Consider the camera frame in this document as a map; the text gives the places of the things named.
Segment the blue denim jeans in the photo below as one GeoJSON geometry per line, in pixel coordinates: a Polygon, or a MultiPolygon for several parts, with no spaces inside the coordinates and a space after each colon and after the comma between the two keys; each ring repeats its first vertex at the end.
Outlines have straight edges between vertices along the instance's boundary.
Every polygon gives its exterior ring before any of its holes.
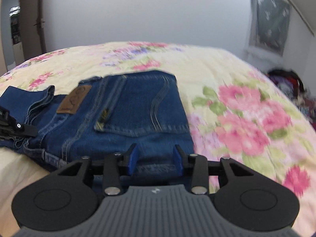
{"type": "Polygon", "coordinates": [[[69,94],[8,87],[1,106],[17,122],[35,126],[34,138],[3,140],[2,147],[55,170],[83,157],[103,160],[135,144],[133,180],[175,178],[175,146],[194,152],[189,123],[174,75],[146,71],[95,76],[79,82],[69,94]]]}

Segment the floral yellow bedspread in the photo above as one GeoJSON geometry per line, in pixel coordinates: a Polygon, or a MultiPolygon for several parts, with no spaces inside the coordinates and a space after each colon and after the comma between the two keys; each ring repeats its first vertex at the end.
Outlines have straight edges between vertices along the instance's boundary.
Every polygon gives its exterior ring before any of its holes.
{"type": "Polygon", "coordinates": [[[176,76],[197,153],[232,157],[288,187],[300,202],[295,231],[315,233],[315,130],[267,77],[226,50],[149,42],[65,48],[2,74],[1,91],[54,85],[67,94],[92,76],[147,70],[176,76]]]}

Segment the dark wooden door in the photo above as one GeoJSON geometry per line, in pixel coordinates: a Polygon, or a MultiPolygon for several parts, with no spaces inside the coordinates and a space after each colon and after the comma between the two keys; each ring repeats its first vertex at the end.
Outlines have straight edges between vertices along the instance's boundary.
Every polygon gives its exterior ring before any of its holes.
{"type": "Polygon", "coordinates": [[[22,44],[24,58],[30,59],[45,54],[42,0],[19,0],[22,20],[22,44]]]}

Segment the pile of mixed clothes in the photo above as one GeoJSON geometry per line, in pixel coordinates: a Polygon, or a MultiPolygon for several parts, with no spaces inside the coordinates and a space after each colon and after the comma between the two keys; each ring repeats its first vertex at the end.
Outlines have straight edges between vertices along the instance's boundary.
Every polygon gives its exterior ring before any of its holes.
{"type": "Polygon", "coordinates": [[[298,74],[293,70],[275,68],[268,71],[267,76],[315,129],[315,97],[311,96],[298,74]]]}

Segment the grey floral window curtain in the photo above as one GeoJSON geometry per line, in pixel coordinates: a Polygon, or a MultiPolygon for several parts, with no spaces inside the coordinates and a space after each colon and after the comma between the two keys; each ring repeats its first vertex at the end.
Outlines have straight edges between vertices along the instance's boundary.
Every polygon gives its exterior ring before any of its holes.
{"type": "Polygon", "coordinates": [[[251,0],[249,45],[283,55],[288,37],[291,5],[285,0],[251,0]]]}

